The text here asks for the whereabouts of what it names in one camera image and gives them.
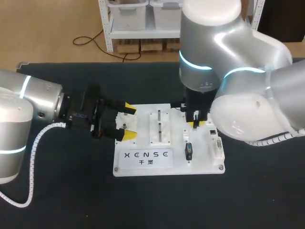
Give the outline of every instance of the cable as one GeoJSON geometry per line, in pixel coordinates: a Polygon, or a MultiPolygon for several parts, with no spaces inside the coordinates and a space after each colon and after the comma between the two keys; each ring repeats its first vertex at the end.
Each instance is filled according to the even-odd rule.
{"type": "Polygon", "coordinates": [[[128,60],[128,61],[136,61],[136,60],[138,60],[138,59],[141,58],[142,55],[141,55],[140,52],[138,52],[139,57],[134,58],[134,59],[128,59],[128,58],[126,58],[126,57],[127,57],[127,55],[129,55],[130,53],[127,53],[124,57],[121,57],[121,56],[112,55],[112,54],[107,53],[106,51],[104,51],[104,50],[98,45],[98,43],[95,41],[95,38],[97,38],[98,36],[100,36],[103,32],[104,32],[104,29],[103,29],[102,31],[100,31],[98,34],[96,34],[93,38],[92,38],[92,37],[88,37],[88,36],[76,37],[76,38],[74,38],[74,40],[73,40],[73,44],[74,44],[74,45],[86,45],[86,44],[89,44],[90,42],[94,42],[95,45],[99,48],[99,50],[101,50],[103,53],[105,53],[105,54],[107,54],[107,55],[109,55],[109,56],[113,56],[113,57],[122,59],[122,62],[124,62],[125,60],[128,60]],[[76,43],[76,41],[77,41],[78,39],[80,39],[80,38],[86,38],[86,39],[89,39],[89,40],[88,40],[87,42],[84,42],[84,43],[76,43]]]}
{"type": "Polygon", "coordinates": [[[34,165],[35,165],[35,155],[36,155],[36,149],[37,145],[41,139],[41,137],[50,129],[55,128],[55,127],[61,127],[65,128],[66,124],[65,123],[52,123],[45,128],[43,128],[37,137],[34,140],[33,146],[32,146],[32,151],[30,153],[30,187],[29,187],[29,197],[28,200],[24,204],[17,203],[10,198],[8,198],[6,195],[4,195],[2,192],[0,192],[0,197],[2,197],[6,202],[9,204],[12,204],[13,206],[16,206],[18,208],[25,208],[27,207],[33,198],[33,192],[34,192],[34,165]]]}
{"type": "MultiPolygon", "coordinates": [[[[305,129],[300,129],[297,131],[298,134],[301,135],[305,135],[305,129]]],[[[274,138],[270,138],[267,140],[263,140],[263,141],[255,141],[255,142],[246,142],[247,144],[251,145],[251,146],[269,146],[269,145],[273,145],[279,142],[283,142],[286,141],[288,139],[294,138],[296,137],[295,135],[291,134],[291,133],[286,133],[284,135],[280,135],[274,138]]]]}

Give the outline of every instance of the white mounting block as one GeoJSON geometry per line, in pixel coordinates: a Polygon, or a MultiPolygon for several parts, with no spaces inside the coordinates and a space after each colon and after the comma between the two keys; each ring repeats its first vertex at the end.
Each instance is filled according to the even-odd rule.
{"type": "Polygon", "coordinates": [[[194,131],[185,114],[170,104],[133,106],[136,115],[118,113],[116,118],[117,128],[126,124],[127,130],[137,132],[136,139],[115,142],[116,177],[224,173],[222,140],[210,118],[194,131]],[[188,142],[193,148],[191,161],[185,156],[188,142]]]}

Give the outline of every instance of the wooden block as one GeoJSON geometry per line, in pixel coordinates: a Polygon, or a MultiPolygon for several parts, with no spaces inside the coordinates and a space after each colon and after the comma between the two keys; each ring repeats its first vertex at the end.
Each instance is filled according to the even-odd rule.
{"type": "Polygon", "coordinates": [[[140,42],[138,39],[119,40],[117,44],[118,53],[138,53],[140,50],[140,42]]]}
{"type": "Polygon", "coordinates": [[[162,39],[144,39],[141,40],[141,51],[162,51],[162,39]]]}
{"type": "Polygon", "coordinates": [[[179,38],[167,39],[166,49],[169,51],[180,50],[180,39],[179,38]]]}

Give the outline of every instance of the black tabletop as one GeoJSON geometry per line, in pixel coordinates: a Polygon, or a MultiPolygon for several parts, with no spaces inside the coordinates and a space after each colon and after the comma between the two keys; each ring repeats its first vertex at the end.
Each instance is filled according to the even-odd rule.
{"type": "MultiPolygon", "coordinates": [[[[131,104],[183,97],[178,63],[45,63],[18,72],[60,83],[66,92],[98,83],[108,98],[131,104]]],[[[108,111],[109,125],[116,113],[108,111]]],[[[33,122],[19,176],[0,190],[16,201],[28,195],[33,122]]],[[[114,177],[114,142],[85,130],[50,130],[35,161],[31,205],[0,199],[1,229],[249,229],[305,225],[304,138],[252,147],[223,136],[223,175],[114,177]]]]}

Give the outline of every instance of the metal shelf frame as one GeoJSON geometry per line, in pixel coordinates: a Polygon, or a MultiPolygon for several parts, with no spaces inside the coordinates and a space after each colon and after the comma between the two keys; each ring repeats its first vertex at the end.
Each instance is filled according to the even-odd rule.
{"type": "MultiPolygon", "coordinates": [[[[158,39],[158,38],[179,38],[180,30],[156,30],[153,9],[148,7],[146,11],[146,29],[140,31],[118,31],[113,24],[113,17],[109,19],[107,0],[98,0],[101,19],[104,29],[104,36],[108,52],[113,52],[113,39],[158,39]]],[[[265,0],[254,0],[254,15],[252,29],[257,30],[263,12],[265,0]]]]}

